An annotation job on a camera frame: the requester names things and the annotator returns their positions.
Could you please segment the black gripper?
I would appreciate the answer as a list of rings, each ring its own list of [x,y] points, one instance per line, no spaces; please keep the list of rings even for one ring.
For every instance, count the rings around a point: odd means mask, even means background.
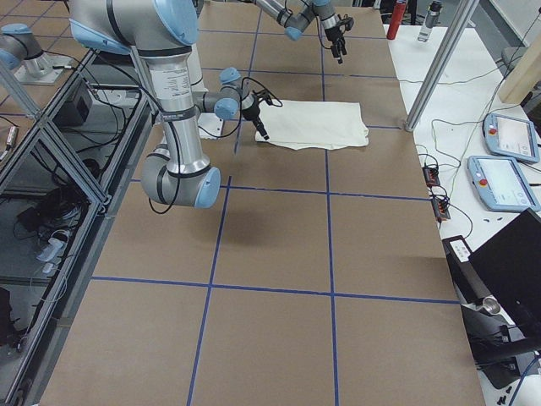
[[[331,52],[333,58],[338,64],[343,64],[343,57],[347,55],[346,42],[343,37],[343,29],[341,23],[324,23],[326,39],[331,43]]]
[[[242,99],[241,114],[245,120],[253,122],[257,132],[264,140],[268,140],[270,138],[263,122],[260,119],[259,101],[256,96],[246,95]]]

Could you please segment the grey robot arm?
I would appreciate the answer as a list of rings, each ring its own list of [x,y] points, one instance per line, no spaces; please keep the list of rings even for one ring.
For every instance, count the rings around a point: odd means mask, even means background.
[[[76,41],[100,51],[137,51],[150,74],[149,93],[161,115],[165,145],[145,158],[142,187],[164,205],[211,207],[221,173],[203,152],[198,118],[213,112],[228,120],[241,114],[262,136],[257,96],[243,87],[234,68],[221,72],[218,92],[194,92],[189,56],[199,38],[196,8],[190,1],[72,1],[71,32]]]
[[[323,28],[333,58],[338,64],[343,63],[343,57],[347,55],[344,34],[352,29],[354,19],[346,14],[341,16],[331,1],[304,1],[303,7],[296,14],[279,1],[262,0],[249,3],[271,16],[293,41],[297,41],[310,24],[319,19],[317,27]]]

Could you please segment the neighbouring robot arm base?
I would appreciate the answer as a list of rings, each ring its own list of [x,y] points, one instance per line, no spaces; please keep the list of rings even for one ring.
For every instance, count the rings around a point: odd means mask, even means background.
[[[45,52],[25,24],[1,28],[1,61],[24,85],[53,85],[72,58]]]

